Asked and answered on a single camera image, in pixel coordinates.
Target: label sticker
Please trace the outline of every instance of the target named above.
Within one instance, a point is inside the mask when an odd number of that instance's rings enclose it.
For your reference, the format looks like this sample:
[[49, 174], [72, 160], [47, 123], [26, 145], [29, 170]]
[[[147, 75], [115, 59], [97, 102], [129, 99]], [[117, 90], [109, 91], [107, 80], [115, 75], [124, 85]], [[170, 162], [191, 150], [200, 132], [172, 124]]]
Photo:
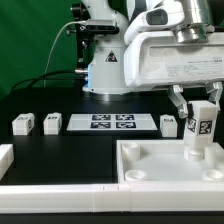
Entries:
[[29, 121], [28, 121], [28, 129], [31, 129], [31, 128], [32, 128], [32, 121], [29, 120]]
[[212, 121], [201, 121], [199, 134], [210, 134], [212, 132]]
[[109, 129], [111, 128], [110, 122], [92, 122], [91, 129]]
[[117, 62], [117, 58], [113, 51], [111, 51], [110, 54], [108, 55], [106, 62]]
[[164, 121], [165, 121], [165, 122], [173, 122], [174, 120], [173, 120], [173, 119], [165, 118]]
[[109, 121], [111, 120], [111, 115], [93, 115], [93, 121]]
[[19, 117], [18, 118], [18, 121], [25, 121], [25, 120], [27, 120], [29, 117]]
[[117, 129], [133, 129], [136, 128], [135, 122], [116, 122]]
[[58, 117], [48, 117], [48, 120], [56, 120]]
[[201, 77], [224, 75], [222, 56], [171, 57], [165, 59], [169, 77]]
[[135, 119], [134, 115], [116, 115], [117, 121], [133, 121]]
[[196, 127], [196, 120], [195, 119], [188, 119], [188, 129], [195, 133]]

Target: black cable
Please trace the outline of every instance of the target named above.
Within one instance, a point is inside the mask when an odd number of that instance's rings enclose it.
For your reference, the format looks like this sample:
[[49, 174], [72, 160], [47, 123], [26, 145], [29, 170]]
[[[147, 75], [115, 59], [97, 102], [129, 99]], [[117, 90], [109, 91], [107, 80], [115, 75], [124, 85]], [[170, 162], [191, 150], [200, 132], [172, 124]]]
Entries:
[[52, 81], [67, 81], [67, 80], [77, 80], [77, 79], [83, 79], [83, 78], [32, 78], [32, 79], [25, 79], [23, 81], [20, 81], [18, 83], [16, 83], [10, 90], [10, 92], [13, 92], [15, 90], [15, 88], [25, 82], [32, 82], [32, 83], [37, 83], [38, 81], [48, 81], [48, 80], [52, 80]]
[[[38, 79], [41, 79], [41, 78], [46, 78], [46, 77], [49, 77], [49, 76], [53, 76], [53, 75], [58, 75], [58, 74], [76, 74], [75, 73], [75, 70], [59, 70], [59, 71], [54, 71], [54, 72], [48, 72], [46, 74], [43, 74], [41, 76], [38, 77]], [[33, 80], [28, 86], [27, 88], [30, 88], [32, 87], [34, 84], [36, 84], [39, 80]]]

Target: white robot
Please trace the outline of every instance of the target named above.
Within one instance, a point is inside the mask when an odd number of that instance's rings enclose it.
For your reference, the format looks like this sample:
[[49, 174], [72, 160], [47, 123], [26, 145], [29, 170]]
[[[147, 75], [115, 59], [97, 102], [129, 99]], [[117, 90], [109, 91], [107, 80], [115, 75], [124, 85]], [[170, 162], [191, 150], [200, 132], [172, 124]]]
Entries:
[[[95, 36], [84, 92], [108, 100], [167, 89], [179, 116], [187, 118], [185, 157], [202, 159], [203, 148], [213, 141], [224, 80], [224, 35], [214, 33], [208, 1], [129, 0], [129, 26], [107, 0], [82, 2], [93, 27], [108, 22], [119, 28], [117, 34]], [[206, 87], [209, 101], [186, 102], [183, 89], [198, 86]]]

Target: white rectangular object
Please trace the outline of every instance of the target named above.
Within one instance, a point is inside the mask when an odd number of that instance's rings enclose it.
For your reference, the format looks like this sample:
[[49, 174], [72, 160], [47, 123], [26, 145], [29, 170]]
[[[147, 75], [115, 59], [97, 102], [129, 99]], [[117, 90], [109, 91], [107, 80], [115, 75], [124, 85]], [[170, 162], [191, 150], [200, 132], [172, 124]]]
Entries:
[[13, 145], [0, 145], [0, 180], [14, 161]]
[[177, 137], [177, 122], [174, 116], [160, 116], [160, 130], [163, 137]]
[[13, 122], [13, 135], [28, 135], [34, 127], [34, 115], [32, 113], [20, 114]]
[[48, 114], [44, 120], [44, 134], [58, 135], [62, 126], [62, 116], [60, 113]]
[[73, 114], [68, 131], [157, 130], [151, 114]]

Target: black surface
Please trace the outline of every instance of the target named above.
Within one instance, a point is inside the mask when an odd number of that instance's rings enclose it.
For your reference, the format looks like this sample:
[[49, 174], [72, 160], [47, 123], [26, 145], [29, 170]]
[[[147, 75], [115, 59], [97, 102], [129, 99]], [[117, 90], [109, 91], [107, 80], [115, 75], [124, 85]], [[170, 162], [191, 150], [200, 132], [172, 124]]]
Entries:
[[[185, 98], [205, 99], [204, 90], [185, 91]], [[60, 112], [63, 127], [59, 136], [43, 135], [48, 113]], [[11, 122], [21, 113], [34, 113], [35, 128], [29, 136], [13, 136]], [[15, 162], [1, 185], [116, 183], [116, 140], [160, 139], [159, 131], [67, 132], [72, 113], [151, 113], [157, 127], [161, 114], [176, 116], [178, 138], [184, 121], [166, 92], [143, 93], [120, 102], [85, 98], [72, 88], [30, 88], [12, 92], [0, 102], [0, 144], [15, 145]], [[215, 141], [224, 143], [224, 115], [219, 114]], [[0, 215], [1, 223], [222, 223], [224, 213], [88, 213]]]

